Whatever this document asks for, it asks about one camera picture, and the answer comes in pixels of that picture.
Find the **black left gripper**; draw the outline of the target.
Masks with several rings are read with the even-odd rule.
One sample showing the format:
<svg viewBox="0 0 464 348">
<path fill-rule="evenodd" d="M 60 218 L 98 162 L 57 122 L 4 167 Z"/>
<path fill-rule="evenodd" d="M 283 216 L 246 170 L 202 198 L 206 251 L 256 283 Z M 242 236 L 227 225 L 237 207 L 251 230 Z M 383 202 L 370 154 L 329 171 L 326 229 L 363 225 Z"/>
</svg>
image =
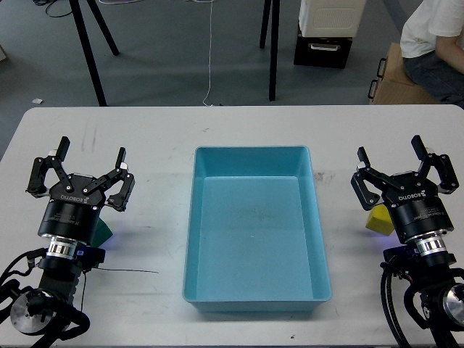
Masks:
<svg viewBox="0 0 464 348">
<path fill-rule="evenodd" d="M 62 163 L 70 147 L 70 140 L 63 136 L 59 146 L 47 157 L 36 157 L 26 191 L 35 198 L 46 196 L 45 186 L 49 169 L 56 173 L 59 183 L 50 190 L 51 199 L 47 204 L 38 235 L 51 238 L 58 236 L 91 245 L 96 233 L 99 215 L 103 206 L 124 212 L 130 198 L 135 177 L 128 172 L 125 163 L 126 149 L 120 147 L 115 168 L 95 179 L 87 175 L 72 174 L 69 179 Z M 105 192 L 122 182 L 120 190 L 109 196 Z"/>
</svg>

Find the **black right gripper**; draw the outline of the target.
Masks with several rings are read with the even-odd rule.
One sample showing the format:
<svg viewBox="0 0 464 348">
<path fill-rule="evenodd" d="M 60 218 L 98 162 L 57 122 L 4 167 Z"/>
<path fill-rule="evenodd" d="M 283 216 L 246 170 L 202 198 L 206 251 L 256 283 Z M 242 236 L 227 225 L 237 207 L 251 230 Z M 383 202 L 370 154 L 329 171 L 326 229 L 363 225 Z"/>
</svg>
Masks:
<svg viewBox="0 0 464 348">
<path fill-rule="evenodd" d="M 381 200 L 381 195 L 370 191 L 366 182 L 384 194 L 384 203 L 402 244 L 426 233 L 453 231 L 454 226 L 438 192 L 451 194 L 459 187 L 447 154 L 428 152 L 419 135 L 413 136 L 411 144 L 420 160 L 417 175 L 408 172 L 391 177 L 373 169 L 365 148 L 361 146 L 357 150 L 360 163 L 351 178 L 352 188 L 366 211 L 373 209 Z M 432 167 L 440 179 L 438 186 L 427 179 Z"/>
</svg>

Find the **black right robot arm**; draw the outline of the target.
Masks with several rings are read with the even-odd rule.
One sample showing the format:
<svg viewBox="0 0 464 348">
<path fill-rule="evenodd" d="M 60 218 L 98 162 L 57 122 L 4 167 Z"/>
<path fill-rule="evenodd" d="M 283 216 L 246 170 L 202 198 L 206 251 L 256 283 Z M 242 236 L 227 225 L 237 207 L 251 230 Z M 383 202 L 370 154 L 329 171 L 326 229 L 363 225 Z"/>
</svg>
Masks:
<svg viewBox="0 0 464 348">
<path fill-rule="evenodd" d="M 372 168 L 363 147 L 351 179 L 362 208 L 375 214 L 386 209 L 400 245 L 384 250 L 381 304 L 389 328 L 399 347 L 410 344 L 399 324 L 393 303 L 392 279 L 409 282 L 403 302 L 409 316 L 428 329 L 437 347 L 457 347 L 453 334 L 463 331 L 463 269 L 452 268 L 455 256 L 447 251 L 443 235 L 454 226 L 440 199 L 458 186 L 451 160 L 446 154 L 429 152 L 421 137 L 411 144 L 420 166 L 416 171 L 387 175 Z"/>
</svg>

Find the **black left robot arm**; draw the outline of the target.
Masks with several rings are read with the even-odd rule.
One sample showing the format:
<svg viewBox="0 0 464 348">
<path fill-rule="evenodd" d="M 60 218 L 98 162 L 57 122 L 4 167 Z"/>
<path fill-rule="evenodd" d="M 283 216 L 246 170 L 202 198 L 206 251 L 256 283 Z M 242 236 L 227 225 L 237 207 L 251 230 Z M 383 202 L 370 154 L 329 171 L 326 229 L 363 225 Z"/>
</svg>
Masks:
<svg viewBox="0 0 464 348">
<path fill-rule="evenodd" d="M 56 340 L 73 339 L 87 332 L 88 316 L 73 305 L 81 275 L 104 261 L 105 251 L 95 243 L 102 208 L 123 212 L 135 185 L 120 148 L 115 167 L 98 178 L 63 169 L 70 140 L 61 138 L 57 149 L 33 162 L 26 191 L 48 197 L 38 235 L 49 239 L 47 248 L 23 253 L 28 269 L 14 269 L 17 257 L 1 275 L 1 310 L 22 334 L 38 336 L 35 347 L 50 347 Z"/>
</svg>

